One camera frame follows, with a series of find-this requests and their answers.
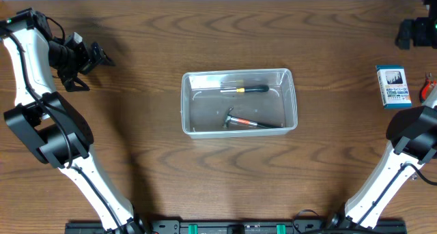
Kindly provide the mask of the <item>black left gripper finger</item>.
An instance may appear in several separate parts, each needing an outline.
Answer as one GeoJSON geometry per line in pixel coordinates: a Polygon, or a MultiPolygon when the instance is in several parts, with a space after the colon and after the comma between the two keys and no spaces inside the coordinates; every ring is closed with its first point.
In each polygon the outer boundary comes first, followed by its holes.
{"type": "Polygon", "coordinates": [[[89,91],[90,88],[77,76],[67,79],[63,82],[67,92],[89,91]]]}
{"type": "Polygon", "coordinates": [[[103,48],[97,43],[93,42],[91,44],[91,64],[93,66],[97,65],[108,65],[114,66],[113,60],[107,56],[103,48]]]}

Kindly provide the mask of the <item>red handled pliers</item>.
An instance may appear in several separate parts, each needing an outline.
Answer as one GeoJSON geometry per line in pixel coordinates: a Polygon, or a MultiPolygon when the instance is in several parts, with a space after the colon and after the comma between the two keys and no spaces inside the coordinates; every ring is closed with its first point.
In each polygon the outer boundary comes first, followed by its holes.
{"type": "Polygon", "coordinates": [[[432,76],[431,73],[426,73],[425,83],[419,92],[420,103],[424,103],[424,101],[426,101],[428,95],[430,94],[430,92],[435,86],[436,86],[436,79],[432,76]]]}

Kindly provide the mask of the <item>blue white cardboard box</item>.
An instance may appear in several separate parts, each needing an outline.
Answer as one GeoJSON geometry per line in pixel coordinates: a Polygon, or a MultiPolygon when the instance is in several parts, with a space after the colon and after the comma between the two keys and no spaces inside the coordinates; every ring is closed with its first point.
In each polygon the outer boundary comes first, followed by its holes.
{"type": "Polygon", "coordinates": [[[377,65],[376,73],[382,97],[382,105],[385,109],[412,107],[403,66],[377,65]]]}

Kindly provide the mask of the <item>small claw hammer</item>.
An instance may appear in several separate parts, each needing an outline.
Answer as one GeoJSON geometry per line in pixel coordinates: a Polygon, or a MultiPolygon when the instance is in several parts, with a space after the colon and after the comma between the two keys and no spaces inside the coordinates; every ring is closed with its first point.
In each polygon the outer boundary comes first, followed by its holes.
{"type": "Polygon", "coordinates": [[[228,129],[229,124],[231,122],[234,122],[236,124],[240,124],[240,125],[247,125],[247,126],[251,126],[254,128],[262,128],[262,129],[276,129],[276,128],[281,128],[281,126],[276,126],[276,125],[272,125],[272,124],[268,124],[268,123],[260,123],[260,122],[256,122],[256,121],[252,121],[249,119],[243,119],[243,118],[239,118],[239,117],[235,117],[233,115],[231,115],[231,112],[233,111],[233,107],[231,106],[227,112],[225,113],[225,118],[224,118],[224,122],[223,122],[223,128],[228,129]]]}

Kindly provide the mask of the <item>clear plastic container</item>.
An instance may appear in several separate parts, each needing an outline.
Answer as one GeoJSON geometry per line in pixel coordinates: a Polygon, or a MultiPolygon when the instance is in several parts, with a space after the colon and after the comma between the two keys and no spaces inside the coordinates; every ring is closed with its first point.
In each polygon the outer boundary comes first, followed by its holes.
{"type": "Polygon", "coordinates": [[[182,129],[191,138],[284,135],[298,125],[293,76],[287,68],[187,72],[181,88],[182,129]],[[230,87],[267,85],[265,93],[221,93],[230,87]],[[225,113],[281,128],[262,129],[234,122],[223,128],[225,113]]]}

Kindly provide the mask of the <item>black yellow screwdriver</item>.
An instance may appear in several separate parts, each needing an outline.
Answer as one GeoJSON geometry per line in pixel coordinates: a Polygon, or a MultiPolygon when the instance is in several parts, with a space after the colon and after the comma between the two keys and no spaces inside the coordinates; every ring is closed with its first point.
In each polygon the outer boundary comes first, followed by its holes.
{"type": "Polygon", "coordinates": [[[221,93],[265,93],[269,91],[269,86],[267,85],[256,85],[250,87],[230,87],[221,89],[221,93]]]}

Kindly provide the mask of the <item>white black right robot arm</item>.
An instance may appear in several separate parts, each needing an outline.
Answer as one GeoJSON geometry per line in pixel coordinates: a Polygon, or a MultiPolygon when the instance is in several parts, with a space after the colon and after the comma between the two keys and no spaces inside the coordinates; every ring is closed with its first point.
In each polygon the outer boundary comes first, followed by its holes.
{"type": "Polygon", "coordinates": [[[389,201],[413,175],[436,158],[436,90],[418,107],[409,100],[404,69],[399,65],[376,68],[384,107],[402,108],[392,118],[386,149],[361,189],[326,223],[323,233],[373,233],[389,201]]]}

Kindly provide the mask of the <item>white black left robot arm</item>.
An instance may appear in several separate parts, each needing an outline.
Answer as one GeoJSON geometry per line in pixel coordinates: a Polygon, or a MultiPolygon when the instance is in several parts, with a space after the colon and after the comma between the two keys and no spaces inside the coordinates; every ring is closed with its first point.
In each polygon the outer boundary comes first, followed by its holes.
{"type": "Polygon", "coordinates": [[[85,118],[57,91],[89,91],[78,78],[114,62],[97,43],[78,33],[53,36],[52,18],[28,8],[1,21],[1,41],[16,81],[14,108],[6,125],[42,164],[68,177],[98,214],[103,233],[148,233],[132,203],[115,187],[97,160],[94,135],[85,118]]]}

